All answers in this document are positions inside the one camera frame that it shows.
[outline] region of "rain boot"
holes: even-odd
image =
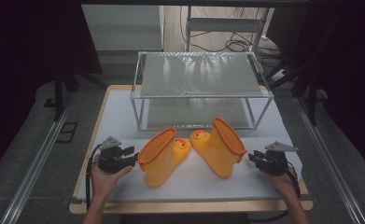
[[[246,148],[234,128],[221,118],[214,118],[211,133],[197,130],[190,135],[191,145],[202,155],[215,174],[227,178],[239,163]]]
[[[190,154],[190,142],[175,135],[175,128],[163,130],[150,139],[138,155],[138,164],[151,187],[161,185]]]

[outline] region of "person's left hand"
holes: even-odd
[[[99,158],[99,155],[94,157],[94,162],[91,167],[92,197],[107,199],[109,194],[115,189],[118,180],[122,176],[127,175],[133,167],[127,166],[115,174],[107,174],[98,168]]]

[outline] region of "yellow rain boot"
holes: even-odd
[[[191,151],[184,138],[175,138],[176,129],[168,128],[150,139],[138,154],[138,164],[146,173],[145,181],[151,187],[161,185]]]
[[[190,142],[215,174],[224,178],[232,175],[232,167],[246,154],[246,148],[237,132],[221,118],[214,118],[211,133],[205,130],[192,133]]]

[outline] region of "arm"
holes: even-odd
[[[292,174],[294,171],[291,167],[289,170]],[[307,214],[305,213],[301,201],[293,188],[292,180],[287,174],[283,175],[269,175],[277,191],[282,195],[282,198],[287,205],[289,217],[292,224],[309,224],[311,223]]]
[[[101,223],[105,203],[109,194],[115,188],[118,180],[133,169],[132,166],[128,166],[116,174],[109,175],[98,168],[98,158],[97,155],[91,168],[92,198],[90,208],[84,217],[83,224]]]

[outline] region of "floor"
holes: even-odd
[[[261,11],[262,9],[251,8],[249,16],[255,17],[257,12],[260,15]],[[165,7],[164,12],[168,21],[164,29],[164,51],[183,51],[184,41],[178,29],[180,7]],[[193,16],[233,17],[247,12],[247,9],[243,11],[241,8],[234,11],[234,8],[197,7],[193,10]],[[230,36],[201,35],[195,37],[192,43],[216,50],[224,48],[224,43]],[[276,48],[271,40],[264,38],[260,41],[260,46]],[[117,60],[119,57],[122,56],[116,54],[114,58]],[[123,58],[134,60],[134,56],[126,54]],[[276,63],[276,57],[267,60],[266,63]],[[109,84],[131,84],[133,64],[134,61],[119,64],[119,71],[98,77]],[[78,172],[105,90],[80,76],[77,76],[77,79],[80,85],[78,92],[65,92],[65,101],[66,104],[70,104],[70,109],[65,113],[64,121],[77,123],[74,138],[70,143],[55,142],[51,145],[49,154],[45,156],[46,162],[37,168],[37,172],[33,172],[37,175],[37,180],[27,192],[27,201],[21,203],[21,210],[17,213],[18,223],[80,223],[83,219],[82,215],[71,214],[68,204],[74,202],[72,194]],[[301,112],[301,105],[305,104],[305,99],[302,97],[297,101],[290,94],[289,89],[292,85],[293,80],[274,90],[274,100],[294,146],[300,149],[299,156],[304,165],[302,175],[314,202],[314,208],[308,211],[309,217],[313,223],[365,223],[365,160],[332,122],[321,102],[316,105],[317,126],[313,128],[305,122],[304,113]],[[16,195],[16,189],[23,182],[36,153],[40,152],[42,144],[47,140],[47,134],[54,129],[54,108],[43,107],[44,102],[53,97],[52,83],[37,91],[36,104],[7,153],[0,160],[0,221]],[[65,140],[68,137],[68,134],[60,133],[56,140]],[[361,219],[353,218],[354,213]],[[265,218],[276,213],[248,215],[250,218]],[[119,219],[118,215],[104,215],[103,222],[119,223]],[[288,218],[271,223],[288,223]]]

